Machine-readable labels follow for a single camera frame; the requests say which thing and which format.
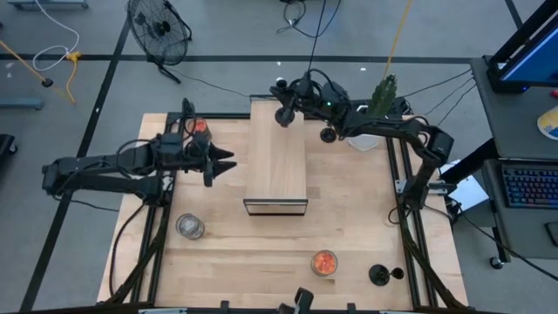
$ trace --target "wooden table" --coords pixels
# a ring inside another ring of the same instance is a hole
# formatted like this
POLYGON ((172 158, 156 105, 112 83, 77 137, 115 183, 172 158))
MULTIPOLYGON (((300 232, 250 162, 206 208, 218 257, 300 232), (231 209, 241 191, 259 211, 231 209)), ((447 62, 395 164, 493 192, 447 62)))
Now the wooden table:
MULTIPOLYGON (((139 137, 162 133, 165 119, 165 114, 145 114, 139 137)), ((219 176, 212 188, 203 187, 200 174, 177 175, 156 306, 219 307, 221 300, 228 300, 231 308, 276 308, 280 303, 293 304, 296 290, 304 287, 315 294, 312 309, 346 309, 347 303, 355 303, 359 310, 412 309, 399 228, 387 220, 395 198, 385 141, 360 153, 346 142, 323 143, 319 132, 324 123, 305 121, 306 215, 248 216, 242 198, 248 176, 249 120, 211 119, 208 124, 215 145, 235 152, 238 166, 219 176), (174 223, 185 213, 205 223, 206 234, 200 240, 189 241, 176 232, 174 223), (310 258, 320 249, 337 255, 335 274, 312 273, 310 258), (377 287, 368 278, 368 269, 377 263, 390 270, 402 268, 405 278, 377 287)), ((413 170, 418 169, 421 160, 412 150, 411 160, 413 170)), ((427 204, 445 208, 439 196, 429 196, 427 204)), ((124 196, 115 235, 139 205, 137 197, 124 196)), ((146 212, 127 226, 120 239, 115 287, 138 260, 146 212)), ((432 267, 466 304, 447 218, 427 210, 422 218, 432 267)), ((99 300, 109 297, 109 261, 99 300)), ((427 304, 424 278, 416 266, 422 304, 427 304)), ((148 266, 140 300, 146 299, 150 275, 148 266)))

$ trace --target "white paper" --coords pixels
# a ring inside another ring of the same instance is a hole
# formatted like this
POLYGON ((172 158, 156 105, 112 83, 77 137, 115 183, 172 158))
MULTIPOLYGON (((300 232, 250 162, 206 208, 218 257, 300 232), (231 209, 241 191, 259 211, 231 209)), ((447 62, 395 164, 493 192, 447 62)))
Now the white paper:
MULTIPOLYGON (((461 160, 454 160, 445 164, 439 170, 441 173, 444 173, 447 169, 457 165, 460 161, 461 160)), ((464 211, 488 199, 487 193, 482 189, 480 184, 472 175, 469 175, 463 181, 458 183, 457 189, 453 191, 450 196, 455 201, 461 203, 461 208, 464 211)))

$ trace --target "gray floor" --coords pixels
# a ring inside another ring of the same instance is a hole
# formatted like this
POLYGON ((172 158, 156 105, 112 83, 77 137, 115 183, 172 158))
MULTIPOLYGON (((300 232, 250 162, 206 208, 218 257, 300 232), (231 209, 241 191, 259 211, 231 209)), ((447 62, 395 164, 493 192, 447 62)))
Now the gray floor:
MULTIPOLYGON (((51 14, 81 35, 84 54, 112 54, 125 22, 123 0, 90 0, 89 10, 57 10, 51 14)), ((541 0, 514 0, 523 19, 541 0)), ((307 55, 312 41, 283 27, 282 4, 276 0, 174 1, 194 30, 189 55, 307 55)), ((309 1, 301 27, 315 27, 320 2, 309 1)), ((330 29, 320 38, 317 55, 386 56, 405 0, 343 1, 330 29)), ((331 14, 328 7, 326 14, 331 14)), ((0 39, 20 53, 36 53, 54 44, 72 45, 73 37, 51 24, 40 12, 15 11, 0 3, 5 30, 0 39)), ((504 0, 417 0, 404 28, 397 56, 478 57, 494 53, 514 32, 514 22, 504 0)), ((128 36, 125 54, 141 54, 128 36)), ((0 94, 35 96, 46 103, 43 111, 0 111, 0 133, 17 136, 19 153, 0 176, 0 312, 17 311, 37 262, 57 203, 40 189, 40 168, 57 157, 73 156, 84 135, 107 61, 79 63, 72 90, 73 106, 52 90, 44 89, 18 62, 0 61, 0 94)), ((295 79, 305 63, 292 62, 191 62, 174 67, 187 75, 250 93, 267 93, 279 76, 295 79)), ((368 98, 379 81, 384 64, 315 63, 340 82, 354 99, 368 98)), ((466 65, 393 64, 398 92, 405 94, 436 83, 466 65)), ((64 86, 71 65, 64 62, 46 73, 64 86)), ((466 77, 410 97, 416 113, 424 113, 442 100, 466 77)), ((432 113, 437 123, 460 92, 432 113)), ((247 112, 249 101, 184 79, 176 85, 160 76, 153 65, 121 61, 105 100, 89 155, 110 154, 123 141, 137 136, 143 113, 180 110, 188 97, 199 112, 247 112)), ((455 139, 453 158, 462 158, 490 137, 486 116, 476 90, 467 94, 442 127, 455 139)), ((77 193, 76 199, 118 208, 119 195, 77 193)), ((71 205, 34 309, 93 304, 96 300, 116 214, 71 205)), ((558 284, 519 260, 500 271, 487 258, 495 252, 490 240, 465 223, 454 230, 459 261, 470 304, 486 311, 555 313, 558 284)), ((536 261, 558 273, 556 261, 536 261)))

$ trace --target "keyboard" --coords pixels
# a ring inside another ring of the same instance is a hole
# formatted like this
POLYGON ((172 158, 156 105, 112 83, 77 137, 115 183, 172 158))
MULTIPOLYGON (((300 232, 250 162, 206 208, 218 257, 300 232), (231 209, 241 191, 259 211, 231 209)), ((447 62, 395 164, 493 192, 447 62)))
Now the keyboard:
POLYGON ((504 194, 511 208, 558 209, 558 165, 501 165, 504 194))

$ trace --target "cactus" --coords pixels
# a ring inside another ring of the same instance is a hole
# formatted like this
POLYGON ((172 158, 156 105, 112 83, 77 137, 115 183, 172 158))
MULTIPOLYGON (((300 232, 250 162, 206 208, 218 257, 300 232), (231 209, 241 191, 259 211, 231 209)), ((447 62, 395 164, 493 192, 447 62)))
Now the cactus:
POLYGON ((395 75, 390 74, 383 79, 372 94, 371 104, 366 110, 366 115, 374 118, 383 118, 390 111, 398 89, 395 75))

